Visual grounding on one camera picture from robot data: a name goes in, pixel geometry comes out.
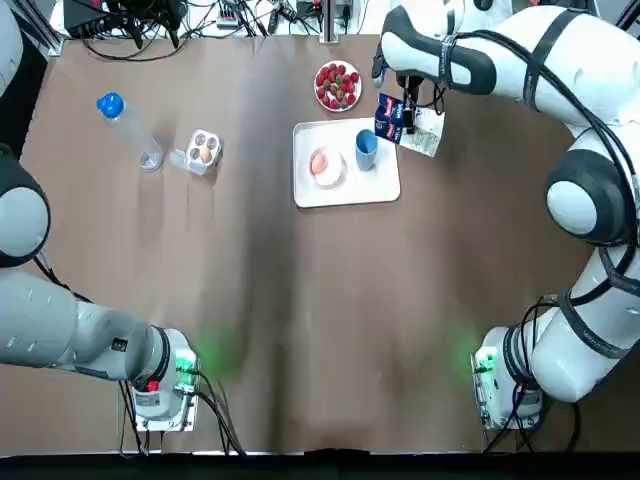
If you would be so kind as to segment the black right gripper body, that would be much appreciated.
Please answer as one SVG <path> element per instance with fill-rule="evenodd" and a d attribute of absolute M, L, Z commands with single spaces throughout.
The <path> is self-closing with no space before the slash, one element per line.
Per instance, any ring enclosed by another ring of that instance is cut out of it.
<path fill-rule="evenodd" d="M 420 76 L 396 74 L 396 81 L 403 91 L 403 102 L 405 104 L 417 104 L 419 98 L 419 88 L 424 79 Z"/>

